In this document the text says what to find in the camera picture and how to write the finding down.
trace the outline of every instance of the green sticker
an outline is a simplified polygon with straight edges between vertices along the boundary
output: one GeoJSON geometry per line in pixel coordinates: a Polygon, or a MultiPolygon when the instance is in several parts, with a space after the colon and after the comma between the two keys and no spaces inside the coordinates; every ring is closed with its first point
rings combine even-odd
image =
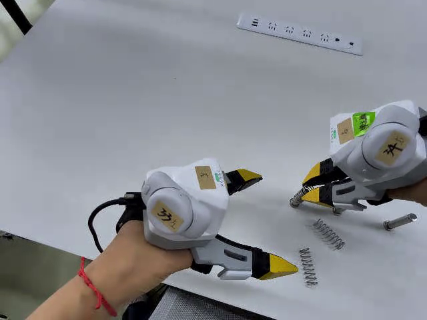
{"type": "Polygon", "coordinates": [[[375,120],[375,112],[360,112],[353,114],[354,136],[364,135],[375,120]]]}

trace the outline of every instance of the floor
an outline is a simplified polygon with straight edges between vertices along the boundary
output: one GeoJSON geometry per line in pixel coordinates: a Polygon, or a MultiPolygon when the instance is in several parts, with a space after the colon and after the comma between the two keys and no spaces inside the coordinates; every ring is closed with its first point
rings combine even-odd
{"type": "MultiPolygon", "coordinates": [[[[54,0],[16,0],[16,2],[28,20],[34,25],[54,0]]],[[[0,5],[0,61],[6,58],[22,38],[22,32],[0,5]]]]}
{"type": "Polygon", "coordinates": [[[20,237],[0,238],[0,314],[24,319],[79,269],[76,255],[20,237]]]}

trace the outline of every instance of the tan paper label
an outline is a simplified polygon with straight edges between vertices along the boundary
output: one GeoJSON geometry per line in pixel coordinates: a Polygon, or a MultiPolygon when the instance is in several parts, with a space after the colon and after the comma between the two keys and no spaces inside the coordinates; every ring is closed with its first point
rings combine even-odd
{"type": "Polygon", "coordinates": [[[181,227],[184,222],[179,215],[174,213],[161,201],[155,204],[153,210],[151,210],[151,214],[173,232],[178,231],[179,227],[181,227]]]}
{"type": "Polygon", "coordinates": [[[337,129],[341,145],[354,139],[352,120],[350,118],[339,123],[337,129]]]}
{"type": "Polygon", "coordinates": [[[385,163],[386,165],[393,165],[399,158],[403,150],[408,144],[406,135],[399,131],[393,131],[387,138],[387,141],[381,146],[375,159],[385,163]]]}
{"type": "Polygon", "coordinates": [[[194,167],[194,169],[201,190],[216,189],[214,176],[212,175],[212,170],[209,165],[201,165],[199,167],[194,167]]]}

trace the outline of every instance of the red string bracelet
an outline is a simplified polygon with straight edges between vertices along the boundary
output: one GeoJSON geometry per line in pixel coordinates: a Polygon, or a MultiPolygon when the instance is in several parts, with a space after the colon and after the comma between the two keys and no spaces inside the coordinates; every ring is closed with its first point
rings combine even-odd
{"type": "Polygon", "coordinates": [[[93,285],[92,281],[90,281],[90,279],[87,277],[87,275],[85,273],[85,257],[81,258],[80,270],[79,270],[79,272],[77,272],[77,275],[79,277],[82,277],[85,284],[95,292],[95,294],[98,298],[98,302],[95,306],[95,309],[98,310],[102,304],[105,307],[105,309],[108,311],[109,315],[111,315],[112,317],[117,316],[117,312],[114,310],[114,308],[107,302],[107,300],[104,299],[101,292],[99,292],[99,290],[96,289],[96,287],[93,285]]]}

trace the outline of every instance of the black cable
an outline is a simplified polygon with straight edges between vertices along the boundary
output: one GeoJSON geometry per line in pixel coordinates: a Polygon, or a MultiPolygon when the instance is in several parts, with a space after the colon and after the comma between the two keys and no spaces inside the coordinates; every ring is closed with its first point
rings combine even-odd
{"type": "Polygon", "coordinates": [[[103,249],[99,244],[98,235],[96,234],[95,228],[93,227],[93,220],[101,210],[104,210],[107,207],[111,207],[112,205],[123,205],[123,201],[124,201],[124,198],[119,198],[119,199],[104,202],[102,205],[98,205],[95,208],[95,210],[92,211],[91,215],[89,216],[89,219],[87,220],[87,225],[89,226],[89,230],[91,231],[93,241],[95,242],[95,245],[98,248],[100,253],[103,252],[103,249]]]}
{"type": "Polygon", "coordinates": [[[15,0],[0,0],[0,3],[4,6],[8,14],[17,24],[18,28],[22,31],[24,35],[32,28],[31,23],[28,21],[27,17],[22,12],[21,8],[18,6],[15,0]]]}

